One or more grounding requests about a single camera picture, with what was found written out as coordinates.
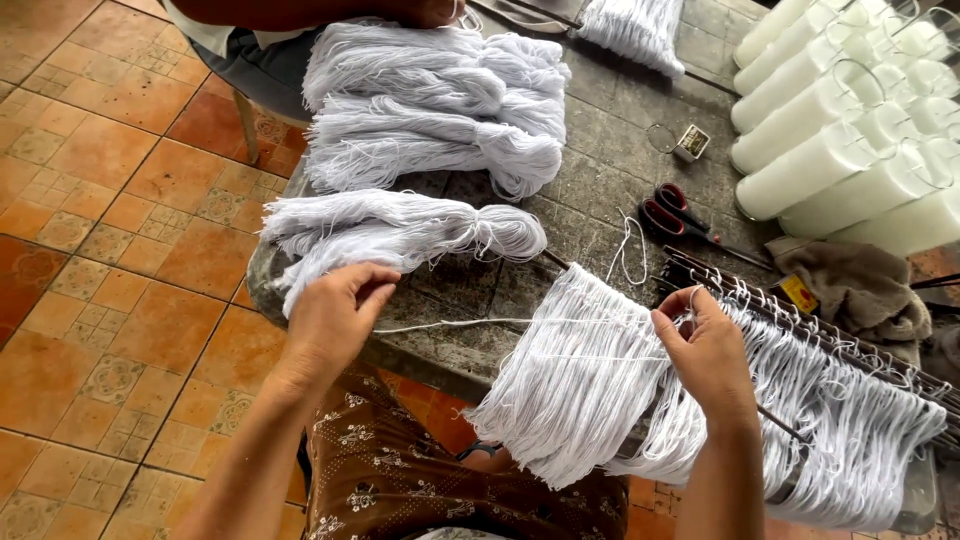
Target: person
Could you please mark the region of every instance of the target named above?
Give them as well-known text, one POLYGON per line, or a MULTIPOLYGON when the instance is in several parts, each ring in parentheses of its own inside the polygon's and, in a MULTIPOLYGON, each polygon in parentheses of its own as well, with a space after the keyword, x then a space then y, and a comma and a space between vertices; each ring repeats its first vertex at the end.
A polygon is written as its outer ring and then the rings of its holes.
MULTIPOLYGON (((173 538, 276 538, 304 426, 313 469, 305 536, 311 540, 624 537, 622 478, 594 470, 552 492, 519 471, 506 449, 458 461, 375 370, 354 361, 399 279, 366 263, 307 287, 280 361, 173 538)), ((707 418, 676 537, 762 538, 760 430, 743 338, 710 295, 694 288, 670 295, 652 317, 707 418), (684 338, 671 317, 687 307, 696 329, 684 338)))
POLYGON ((327 23, 379 17, 437 28, 464 13, 464 0, 159 0, 211 71, 274 114, 309 122, 303 76, 327 23))

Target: concrete table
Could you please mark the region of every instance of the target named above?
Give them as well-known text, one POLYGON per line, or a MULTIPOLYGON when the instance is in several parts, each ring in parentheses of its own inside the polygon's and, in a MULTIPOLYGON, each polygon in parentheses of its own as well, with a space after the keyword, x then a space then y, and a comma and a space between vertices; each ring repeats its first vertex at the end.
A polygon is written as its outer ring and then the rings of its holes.
MULTIPOLYGON (((732 86, 733 44, 765 11, 747 0, 688 0, 678 35, 678 55, 698 75, 732 86)), ((484 17, 484 33, 507 31, 484 17)), ((735 138, 729 121, 733 99, 690 78, 671 85, 661 75, 624 61, 590 43, 565 39, 564 60, 573 72, 566 96, 567 145, 557 179, 520 206, 533 212, 546 230, 550 249, 564 260, 577 261, 595 276, 607 275, 623 239, 618 209, 636 216, 636 205, 651 195, 655 184, 677 184, 693 210, 716 233, 765 254, 763 243, 781 235, 773 223, 756 223, 740 215, 733 189, 740 175, 727 158, 735 138), (706 131, 712 141, 704 155, 691 164, 669 153, 676 137, 690 124, 706 131)), ((294 172, 284 197, 315 193, 302 174, 294 172)), ((394 189, 413 189, 433 197, 458 199, 481 207, 503 204, 483 173, 438 171, 406 175, 394 189)), ((693 241, 672 245, 706 259, 748 282, 764 285, 777 276, 739 258, 693 241)), ((634 280, 644 274, 642 248, 635 237, 626 248, 626 265, 634 280)), ((646 272, 657 275, 664 257, 660 244, 646 238, 646 272)), ((270 287, 290 261, 276 246, 261 243, 253 254, 247 283, 257 308, 285 327, 282 298, 270 287)), ((443 257, 431 270, 423 265, 405 276, 378 323, 379 328, 401 328, 445 320, 483 317, 529 318, 560 272, 538 258, 525 264, 481 262, 470 255, 443 257)), ((619 268, 610 285, 645 306, 659 301, 656 283, 628 283, 619 268)), ((522 325, 488 324, 468 328, 436 328, 378 336, 361 359, 440 389, 471 403, 479 403, 496 376, 497 365, 513 349, 522 325)), ((631 454, 642 440, 638 425, 621 448, 631 454)), ((932 469, 919 467, 908 482, 902 523, 905 532, 924 532, 933 526, 936 507, 932 469)))

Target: wooden chair leg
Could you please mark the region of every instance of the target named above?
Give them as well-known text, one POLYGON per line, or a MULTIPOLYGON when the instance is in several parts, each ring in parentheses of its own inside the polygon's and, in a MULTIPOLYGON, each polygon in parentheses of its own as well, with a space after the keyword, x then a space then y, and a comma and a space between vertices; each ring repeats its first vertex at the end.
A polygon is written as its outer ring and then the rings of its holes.
POLYGON ((253 125, 254 115, 253 107, 247 96, 240 93, 240 90, 233 89, 233 103, 237 105, 240 112, 240 127, 243 129, 243 138, 247 143, 247 160, 253 164, 259 157, 259 150, 256 147, 256 126, 253 125))

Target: brown floral pants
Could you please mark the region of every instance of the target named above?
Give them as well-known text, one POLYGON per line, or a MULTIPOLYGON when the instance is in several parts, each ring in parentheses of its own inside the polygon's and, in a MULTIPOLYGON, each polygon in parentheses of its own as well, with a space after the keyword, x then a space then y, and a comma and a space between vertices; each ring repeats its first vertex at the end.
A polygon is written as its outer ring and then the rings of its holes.
POLYGON ((529 472, 461 465, 401 406, 368 364, 354 362, 317 409, 306 537, 400 539, 461 527, 508 538, 619 539, 624 479, 594 470, 560 491, 529 472))

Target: bundle of rods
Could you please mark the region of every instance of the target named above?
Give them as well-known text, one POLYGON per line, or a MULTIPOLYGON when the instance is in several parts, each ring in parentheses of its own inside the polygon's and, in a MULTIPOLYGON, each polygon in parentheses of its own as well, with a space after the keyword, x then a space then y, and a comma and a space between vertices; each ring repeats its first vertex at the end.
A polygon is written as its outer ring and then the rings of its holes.
POLYGON ((664 252, 667 255, 667 261, 663 265, 660 282, 668 283, 677 288, 700 284, 704 288, 720 293, 730 293, 739 286, 745 285, 751 293, 749 298, 750 309, 769 318, 785 331, 792 331, 797 337, 804 340, 811 339, 811 343, 813 342, 812 338, 819 337, 816 343, 825 352, 846 361, 851 366, 873 377, 897 386, 904 386, 906 381, 912 380, 912 384, 909 385, 910 388, 904 387, 903 391, 912 391, 925 400, 938 404, 947 410, 947 429, 934 437, 931 441, 932 444, 951 452, 960 452, 960 390, 950 388, 943 381, 920 371, 919 368, 911 366, 886 351, 880 350, 873 343, 861 341, 813 315, 796 309, 796 307, 787 304, 772 294, 718 270, 711 264, 670 246, 664 246, 664 252), (789 317, 790 320, 782 314, 776 316, 776 308, 768 307, 770 305, 780 308, 782 310, 780 313, 784 311, 790 313, 792 315, 789 317), (882 365, 884 369, 877 369, 878 365, 882 365), (900 376, 891 374, 890 370, 886 369, 887 366, 900 376))

